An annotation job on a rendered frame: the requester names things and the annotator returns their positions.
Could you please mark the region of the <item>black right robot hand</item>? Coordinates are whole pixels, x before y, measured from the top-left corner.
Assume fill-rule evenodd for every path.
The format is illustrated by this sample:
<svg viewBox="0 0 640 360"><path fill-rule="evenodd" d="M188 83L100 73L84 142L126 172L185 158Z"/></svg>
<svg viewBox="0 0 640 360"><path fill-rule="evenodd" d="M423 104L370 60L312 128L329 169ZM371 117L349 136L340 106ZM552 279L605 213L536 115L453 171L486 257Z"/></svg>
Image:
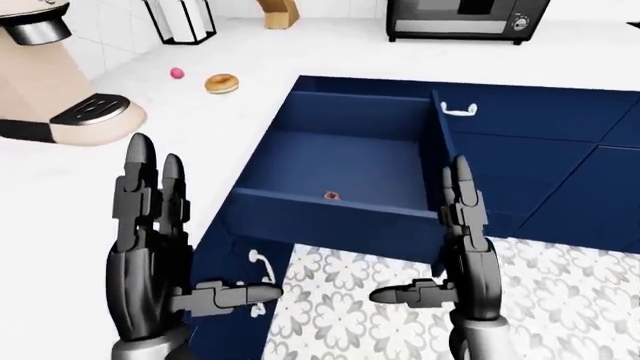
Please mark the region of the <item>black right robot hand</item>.
<svg viewBox="0 0 640 360"><path fill-rule="evenodd" d="M447 278L442 284L423 278L407 285L383 287L370 293L369 300L409 308L439 308L444 302L453 302L467 319L496 320L502 300L497 254L484 236L488 217L483 196L462 155L442 171L442 200L439 221L446 233L432 274L446 272Z"/></svg>

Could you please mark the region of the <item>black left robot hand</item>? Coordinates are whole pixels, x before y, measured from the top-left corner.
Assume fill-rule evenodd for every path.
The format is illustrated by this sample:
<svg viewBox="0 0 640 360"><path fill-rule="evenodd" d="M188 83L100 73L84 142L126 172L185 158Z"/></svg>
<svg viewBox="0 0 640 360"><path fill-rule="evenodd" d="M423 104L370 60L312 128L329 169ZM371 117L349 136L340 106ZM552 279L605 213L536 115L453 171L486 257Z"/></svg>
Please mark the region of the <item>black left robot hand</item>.
<svg viewBox="0 0 640 360"><path fill-rule="evenodd" d="M154 144L145 134L134 134L129 142L112 217L118 232L106 261L106 298L121 341L158 338L176 328L185 312L229 314L283 294L269 283L190 283L193 248L184 230L190 220L184 166L170 154L158 168Z"/></svg>

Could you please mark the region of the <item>open navy blue drawer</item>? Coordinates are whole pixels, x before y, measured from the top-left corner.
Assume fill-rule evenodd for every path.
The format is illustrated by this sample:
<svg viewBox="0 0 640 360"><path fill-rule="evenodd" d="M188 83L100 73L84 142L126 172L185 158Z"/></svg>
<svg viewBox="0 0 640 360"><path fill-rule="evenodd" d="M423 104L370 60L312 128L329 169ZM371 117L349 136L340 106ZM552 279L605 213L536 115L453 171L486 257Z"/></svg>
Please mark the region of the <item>open navy blue drawer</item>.
<svg viewBox="0 0 640 360"><path fill-rule="evenodd" d="M444 236L441 171L455 153L439 105L437 92L290 92L222 224L234 236L434 262Z"/></svg>

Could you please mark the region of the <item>navy blue cabinet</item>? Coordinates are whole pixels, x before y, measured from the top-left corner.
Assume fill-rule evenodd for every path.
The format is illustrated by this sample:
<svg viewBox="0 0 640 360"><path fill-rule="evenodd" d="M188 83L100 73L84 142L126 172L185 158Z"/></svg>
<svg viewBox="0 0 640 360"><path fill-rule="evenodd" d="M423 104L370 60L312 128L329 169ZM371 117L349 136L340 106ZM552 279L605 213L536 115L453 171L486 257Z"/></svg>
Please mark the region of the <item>navy blue cabinet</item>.
<svg viewBox="0 0 640 360"><path fill-rule="evenodd" d="M640 360L640 92L310 76L294 91L477 104L475 116L442 113L450 161L465 156L484 195L521 359ZM221 209L194 281L261 281L256 249L284 294L261 317L241 308L193 320L196 360L451 359L450 305L368 298L428 277L430 263L234 236Z"/></svg>

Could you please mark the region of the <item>glazed donut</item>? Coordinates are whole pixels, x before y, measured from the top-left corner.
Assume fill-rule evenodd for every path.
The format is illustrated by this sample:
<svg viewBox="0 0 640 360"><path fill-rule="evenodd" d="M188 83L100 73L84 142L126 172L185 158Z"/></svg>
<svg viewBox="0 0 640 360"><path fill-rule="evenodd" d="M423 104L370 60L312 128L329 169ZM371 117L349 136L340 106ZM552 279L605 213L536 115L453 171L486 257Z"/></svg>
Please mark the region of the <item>glazed donut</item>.
<svg viewBox="0 0 640 360"><path fill-rule="evenodd" d="M205 81L204 87L210 94L221 95L238 89L239 80L232 74L216 74Z"/></svg>

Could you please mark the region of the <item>beige coffee machine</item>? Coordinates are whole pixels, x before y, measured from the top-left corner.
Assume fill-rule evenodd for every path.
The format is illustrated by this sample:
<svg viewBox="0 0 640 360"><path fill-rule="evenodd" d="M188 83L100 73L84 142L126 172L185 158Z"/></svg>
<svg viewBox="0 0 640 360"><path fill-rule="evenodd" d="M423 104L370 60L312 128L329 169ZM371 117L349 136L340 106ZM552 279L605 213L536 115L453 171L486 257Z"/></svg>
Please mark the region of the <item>beige coffee machine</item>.
<svg viewBox="0 0 640 360"><path fill-rule="evenodd" d="M62 41L69 0L0 0L0 137L100 146L136 131L142 107L94 91Z"/></svg>

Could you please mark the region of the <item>black toaster oven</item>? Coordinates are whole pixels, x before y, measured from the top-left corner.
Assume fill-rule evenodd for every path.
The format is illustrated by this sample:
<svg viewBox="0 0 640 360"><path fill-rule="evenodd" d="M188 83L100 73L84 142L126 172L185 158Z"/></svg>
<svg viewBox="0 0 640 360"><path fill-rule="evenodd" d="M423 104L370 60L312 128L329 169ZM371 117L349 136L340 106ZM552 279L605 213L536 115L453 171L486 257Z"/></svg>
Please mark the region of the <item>black toaster oven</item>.
<svg viewBox="0 0 640 360"><path fill-rule="evenodd" d="M388 40L530 41L550 0L387 0Z"/></svg>

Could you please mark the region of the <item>wooden knife block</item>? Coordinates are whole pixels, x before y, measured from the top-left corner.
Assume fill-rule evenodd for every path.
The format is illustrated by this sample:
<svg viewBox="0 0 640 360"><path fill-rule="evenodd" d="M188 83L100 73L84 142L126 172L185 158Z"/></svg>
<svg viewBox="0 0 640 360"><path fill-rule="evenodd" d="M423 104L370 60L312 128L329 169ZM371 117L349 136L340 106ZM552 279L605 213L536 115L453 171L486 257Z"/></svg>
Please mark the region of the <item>wooden knife block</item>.
<svg viewBox="0 0 640 360"><path fill-rule="evenodd" d="M289 29L299 19L295 0L256 0L264 12L266 29Z"/></svg>

